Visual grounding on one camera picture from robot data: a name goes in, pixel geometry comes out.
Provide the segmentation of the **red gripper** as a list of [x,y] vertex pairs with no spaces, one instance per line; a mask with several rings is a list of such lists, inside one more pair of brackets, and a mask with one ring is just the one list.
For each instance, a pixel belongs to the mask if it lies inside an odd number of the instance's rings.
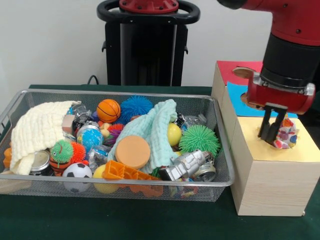
[[[248,78],[247,101],[261,107],[282,108],[264,108],[264,117],[258,137],[261,140],[266,140],[270,145],[273,144],[286,113],[304,114],[311,107],[315,95],[316,86],[313,83],[308,83],[302,89],[281,88],[264,81],[259,73],[252,72]],[[277,117],[275,122],[270,124],[272,111],[277,113]]]

